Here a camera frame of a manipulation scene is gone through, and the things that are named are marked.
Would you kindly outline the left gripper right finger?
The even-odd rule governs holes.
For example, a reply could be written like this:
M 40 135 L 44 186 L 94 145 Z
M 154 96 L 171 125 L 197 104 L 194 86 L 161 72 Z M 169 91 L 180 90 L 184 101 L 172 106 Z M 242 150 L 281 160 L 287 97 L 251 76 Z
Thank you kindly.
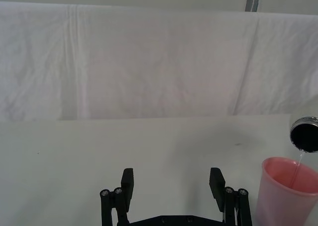
M 223 214 L 222 226 L 252 226 L 249 194 L 246 189 L 234 190 L 226 186 L 219 168 L 210 169 L 209 186 L 219 211 Z

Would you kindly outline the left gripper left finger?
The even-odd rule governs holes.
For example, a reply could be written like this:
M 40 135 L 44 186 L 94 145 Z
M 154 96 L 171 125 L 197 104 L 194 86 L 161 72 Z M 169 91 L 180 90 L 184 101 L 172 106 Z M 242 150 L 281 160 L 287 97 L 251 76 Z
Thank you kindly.
M 112 209 L 117 212 L 117 225 L 128 226 L 129 220 L 127 213 L 129 211 L 134 188 L 133 168 L 126 168 L 123 171 L 121 186 L 109 191 L 103 189 L 100 191 L 101 199 L 101 225 L 112 226 Z

